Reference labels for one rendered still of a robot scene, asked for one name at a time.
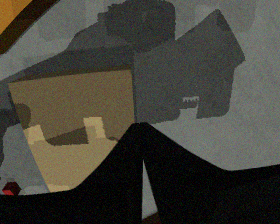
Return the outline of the orange flat bar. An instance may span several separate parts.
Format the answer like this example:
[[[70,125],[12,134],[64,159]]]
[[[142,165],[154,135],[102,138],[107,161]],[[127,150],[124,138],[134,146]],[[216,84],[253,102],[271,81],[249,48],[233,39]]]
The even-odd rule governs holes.
[[[0,0],[0,54],[57,0]]]

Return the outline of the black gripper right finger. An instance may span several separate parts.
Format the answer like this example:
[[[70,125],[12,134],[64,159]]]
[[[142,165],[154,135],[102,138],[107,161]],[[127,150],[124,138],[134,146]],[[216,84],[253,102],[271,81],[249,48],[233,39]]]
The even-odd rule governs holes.
[[[280,164],[227,171],[190,153],[147,122],[142,158],[161,224],[224,224],[280,201]]]

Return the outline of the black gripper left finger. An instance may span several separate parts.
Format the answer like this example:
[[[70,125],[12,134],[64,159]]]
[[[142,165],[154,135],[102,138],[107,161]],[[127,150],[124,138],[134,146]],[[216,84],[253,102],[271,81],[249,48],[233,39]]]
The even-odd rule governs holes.
[[[131,123],[79,186],[40,194],[0,194],[0,224],[142,224],[142,143]]]

